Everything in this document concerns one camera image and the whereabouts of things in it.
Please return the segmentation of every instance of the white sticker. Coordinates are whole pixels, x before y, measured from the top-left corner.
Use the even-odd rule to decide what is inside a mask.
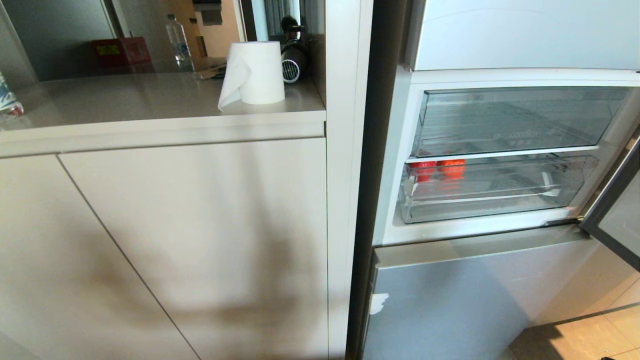
[[[371,297],[371,307],[369,308],[369,314],[375,315],[379,313],[384,307],[382,304],[384,304],[385,300],[387,300],[388,298],[389,294],[387,293],[373,294],[373,296]]]

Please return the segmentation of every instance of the freezer drawer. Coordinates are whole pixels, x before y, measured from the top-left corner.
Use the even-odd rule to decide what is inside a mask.
[[[425,91],[412,156],[596,145],[630,88]]]
[[[413,0],[412,69],[640,67],[636,0]]]
[[[569,225],[376,249],[363,358],[495,360],[597,248],[587,238]]]
[[[410,163],[399,195],[403,220],[411,224],[562,208],[598,163],[590,156],[541,156],[548,157]]]

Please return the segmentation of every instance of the silver freezer door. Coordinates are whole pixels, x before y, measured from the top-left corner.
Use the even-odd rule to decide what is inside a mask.
[[[638,69],[636,0],[414,0],[413,70]]]
[[[640,272],[640,142],[634,142],[580,227]]]
[[[576,225],[375,250],[366,360],[495,360],[589,259]]]

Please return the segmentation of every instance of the tiled floor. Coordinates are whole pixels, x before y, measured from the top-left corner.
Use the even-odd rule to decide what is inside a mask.
[[[499,360],[640,360],[640,305],[523,331]]]

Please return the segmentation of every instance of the transparent plastic drawer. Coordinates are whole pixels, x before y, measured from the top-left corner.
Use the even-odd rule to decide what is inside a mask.
[[[597,145],[629,91],[571,86],[424,92],[412,156]]]
[[[568,206],[598,162],[545,156],[407,164],[398,199],[403,219],[410,224]]]

